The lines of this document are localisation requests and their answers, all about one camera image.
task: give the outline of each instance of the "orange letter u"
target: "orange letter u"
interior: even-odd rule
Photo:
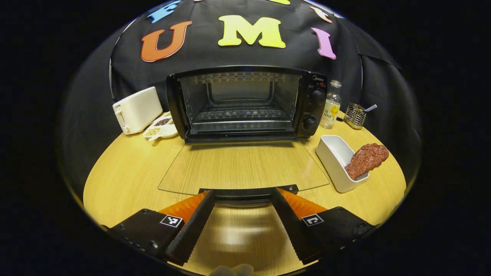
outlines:
[[[141,47],[141,59],[147,62],[152,62],[166,58],[177,52],[184,43],[186,27],[191,25],[191,23],[191,21],[185,21],[170,27],[171,30],[174,30],[172,42],[164,49],[157,49],[157,41],[159,40],[160,34],[164,32],[163,29],[144,36],[141,39],[143,41],[143,46]]]

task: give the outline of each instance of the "letter m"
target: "letter m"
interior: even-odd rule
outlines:
[[[286,46],[279,35],[278,25],[281,22],[278,19],[261,17],[254,25],[251,25],[240,15],[225,15],[219,17],[218,20],[224,23],[223,38],[218,41],[220,46],[241,44],[242,40],[237,38],[237,32],[249,45],[254,44],[259,34],[262,34],[262,38],[259,40],[259,44],[262,46],[276,48]]]

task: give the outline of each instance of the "wooden tabletop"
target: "wooden tabletop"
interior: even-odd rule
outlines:
[[[315,153],[322,135],[338,135],[354,151],[367,143],[381,144],[366,129],[354,130],[338,121],[331,130],[319,127],[309,139],[257,147],[190,145],[179,136],[149,142],[141,133],[121,134],[92,168],[83,204],[97,223],[113,227],[142,208],[161,210],[197,194],[199,188],[297,184],[298,195],[323,207],[342,206],[372,225],[384,222],[406,189],[397,161],[389,154],[363,184],[339,193]],[[217,204],[183,268],[208,275],[219,265],[241,263],[251,264],[255,275],[279,275],[305,267],[271,205],[236,209]]]

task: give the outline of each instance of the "metal utensil caddy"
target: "metal utensil caddy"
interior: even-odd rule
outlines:
[[[349,103],[344,121],[354,129],[362,129],[366,117],[365,109],[357,104]]]

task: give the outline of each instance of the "pink letter i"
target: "pink letter i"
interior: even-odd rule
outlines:
[[[331,35],[321,29],[312,28],[312,30],[317,34],[317,38],[319,39],[319,45],[321,46],[318,50],[319,54],[336,59],[336,55],[332,52],[331,42],[329,41]]]

